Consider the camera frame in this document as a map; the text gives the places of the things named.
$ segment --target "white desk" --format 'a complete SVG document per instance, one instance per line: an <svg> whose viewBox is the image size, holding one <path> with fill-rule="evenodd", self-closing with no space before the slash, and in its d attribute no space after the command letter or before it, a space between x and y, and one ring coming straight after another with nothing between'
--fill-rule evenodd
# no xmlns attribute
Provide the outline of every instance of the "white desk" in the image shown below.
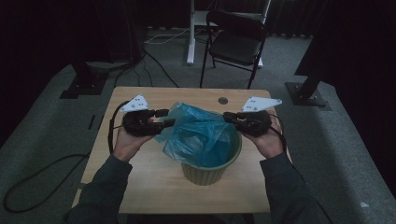
<svg viewBox="0 0 396 224"><path fill-rule="evenodd" d="M265 23L268 8L270 6L271 0L268 0L264 6L262 14L252 14L252 13L240 13L242 15L249 15L256 18L260 18L262 23ZM191 0L191 14L190 14L190 43L189 52L187 56L187 64L194 64L194 52L195 52L195 25L206 25L206 14L207 11L195 11L195 0ZM262 59L259 61L259 68L262 68Z"/></svg>

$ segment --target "black chair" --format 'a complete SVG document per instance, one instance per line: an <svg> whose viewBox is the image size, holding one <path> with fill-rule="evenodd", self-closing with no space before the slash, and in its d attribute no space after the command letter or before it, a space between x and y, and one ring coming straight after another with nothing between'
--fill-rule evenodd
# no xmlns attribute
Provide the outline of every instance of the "black chair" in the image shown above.
<svg viewBox="0 0 396 224"><path fill-rule="evenodd" d="M205 46L200 88L204 81L207 53L215 62L225 63L251 72L247 88L250 89L264 46L267 32L261 21L225 11L209 11L206 15L209 37Z"/></svg>

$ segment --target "wooden table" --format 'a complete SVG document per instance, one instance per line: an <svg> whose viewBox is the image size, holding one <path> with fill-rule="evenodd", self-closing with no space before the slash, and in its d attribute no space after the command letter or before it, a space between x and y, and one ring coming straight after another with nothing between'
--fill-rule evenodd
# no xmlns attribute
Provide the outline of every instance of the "wooden table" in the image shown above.
<svg viewBox="0 0 396 224"><path fill-rule="evenodd" d="M170 108L175 102L194 105L208 111L239 112L249 96L270 98L268 91L117 87L110 99L102 126L82 177L89 183L108 157L108 121L115 108L142 93L150 109ZM221 105L219 98L228 99ZM119 113L115 126L120 124ZM120 206L124 214L227 214L269 212L264 176L259 161L263 156L243 138L238 159L210 186L192 184L181 165L162 153L163 145L152 139L131 160L134 169ZM80 190L75 199L78 202Z"/></svg>

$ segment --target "hand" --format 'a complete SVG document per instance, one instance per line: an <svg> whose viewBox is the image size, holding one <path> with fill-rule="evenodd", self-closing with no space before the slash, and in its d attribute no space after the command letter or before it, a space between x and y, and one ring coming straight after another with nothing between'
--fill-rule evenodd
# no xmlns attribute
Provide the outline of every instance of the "hand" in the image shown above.
<svg viewBox="0 0 396 224"><path fill-rule="evenodd" d="M274 110L269 110L268 114L274 115ZM272 127L276 129L278 132L282 132L279 125L276 123L276 118L274 116L270 116L272 121ZM273 158L280 153L283 152L282 142L280 141L279 135L272 131L271 129L268 130L267 133L263 134L259 137L253 137L246 133L241 133L246 138L250 139L254 145L256 145L257 149L260 153L267 159Z"/></svg>
<svg viewBox="0 0 396 224"><path fill-rule="evenodd" d="M120 161L129 162L136 152L154 136L136 137L128 134L123 127L119 128L113 155Z"/></svg>

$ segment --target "person's right hand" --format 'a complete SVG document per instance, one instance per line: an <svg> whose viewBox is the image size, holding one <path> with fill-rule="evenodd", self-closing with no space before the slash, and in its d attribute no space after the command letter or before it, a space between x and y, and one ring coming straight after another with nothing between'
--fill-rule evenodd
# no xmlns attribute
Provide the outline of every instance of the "person's right hand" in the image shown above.
<svg viewBox="0 0 396 224"><path fill-rule="evenodd" d="M275 114L274 110L268 110L268 114ZM274 116L270 116L272 121L272 127L276 129L279 133L282 133L280 126L276 122L276 118ZM280 153L283 152L282 142L280 141L279 135L272 131L271 129L268 130L267 133L263 134L259 137L253 137L246 133L241 133L246 138L250 139L254 145L256 145L257 149L260 153L267 159L273 158Z"/></svg>

